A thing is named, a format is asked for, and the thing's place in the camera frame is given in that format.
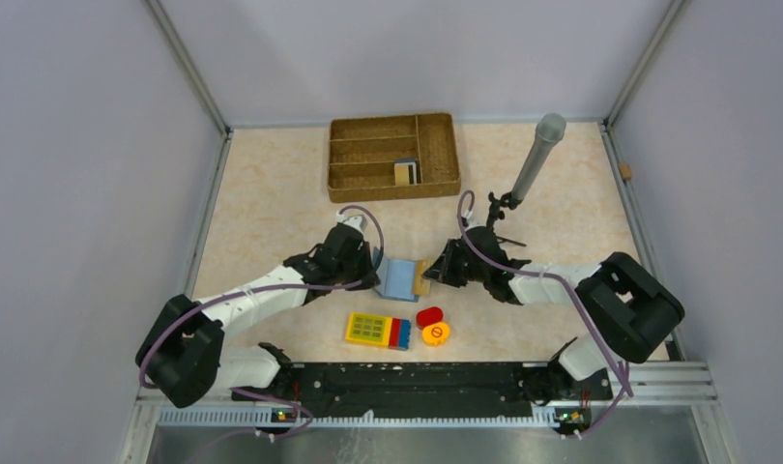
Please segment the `gold credit card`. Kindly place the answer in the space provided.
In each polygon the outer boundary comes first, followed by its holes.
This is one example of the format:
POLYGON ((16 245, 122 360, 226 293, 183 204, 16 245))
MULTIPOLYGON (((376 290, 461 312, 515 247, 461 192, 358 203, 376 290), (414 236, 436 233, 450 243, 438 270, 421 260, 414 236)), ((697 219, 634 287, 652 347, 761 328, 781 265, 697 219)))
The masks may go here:
POLYGON ((427 260, 418 260, 416 262, 415 275, 413 281, 413 294, 415 296, 427 296, 430 294, 430 281, 424 277, 424 273, 429 268, 427 260))

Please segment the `blue leather card holder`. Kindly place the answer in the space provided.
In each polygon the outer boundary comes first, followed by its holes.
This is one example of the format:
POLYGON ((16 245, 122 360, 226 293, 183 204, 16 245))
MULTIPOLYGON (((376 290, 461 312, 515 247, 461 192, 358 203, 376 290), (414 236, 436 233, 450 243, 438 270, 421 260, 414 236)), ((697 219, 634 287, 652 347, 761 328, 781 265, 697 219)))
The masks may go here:
POLYGON ((413 294, 413 281, 416 262, 413 260, 380 257, 380 250, 373 250, 373 262, 378 264, 376 271, 379 283, 374 291, 384 299, 416 303, 420 297, 413 294))

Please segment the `white credit card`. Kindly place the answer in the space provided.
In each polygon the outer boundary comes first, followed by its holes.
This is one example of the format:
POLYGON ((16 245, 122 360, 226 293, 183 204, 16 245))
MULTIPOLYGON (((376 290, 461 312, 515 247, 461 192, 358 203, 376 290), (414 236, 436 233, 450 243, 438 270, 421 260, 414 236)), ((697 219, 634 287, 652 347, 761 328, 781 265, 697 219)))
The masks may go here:
POLYGON ((409 186, 415 182, 415 170, 410 163, 394 165, 394 181, 397 186, 409 186))

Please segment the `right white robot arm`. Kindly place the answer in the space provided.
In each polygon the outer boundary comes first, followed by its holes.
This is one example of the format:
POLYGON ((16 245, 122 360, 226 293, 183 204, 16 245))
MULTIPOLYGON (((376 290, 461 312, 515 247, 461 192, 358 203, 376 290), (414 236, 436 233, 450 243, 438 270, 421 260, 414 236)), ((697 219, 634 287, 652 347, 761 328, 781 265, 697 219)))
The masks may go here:
POLYGON ((455 288, 477 282, 511 305, 572 304, 588 332, 550 362, 548 384, 561 398, 575 397, 599 370, 646 362, 685 316, 682 303, 625 252, 587 265, 540 264, 508 257, 484 226, 448 240, 422 275, 455 288))

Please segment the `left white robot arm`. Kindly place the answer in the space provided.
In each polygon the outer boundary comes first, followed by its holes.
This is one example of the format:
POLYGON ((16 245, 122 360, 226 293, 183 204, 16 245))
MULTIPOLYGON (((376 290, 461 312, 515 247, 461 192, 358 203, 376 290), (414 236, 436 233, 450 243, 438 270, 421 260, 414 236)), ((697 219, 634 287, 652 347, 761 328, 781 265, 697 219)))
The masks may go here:
POLYGON ((342 217, 310 251, 225 293, 197 301, 184 294, 169 299, 135 356, 141 387, 160 391, 177 408, 194 404, 213 387, 257 389, 273 400, 285 396, 292 375, 275 347, 233 353, 226 343, 281 311, 334 291, 375 286, 379 278, 366 223, 364 215, 342 217))

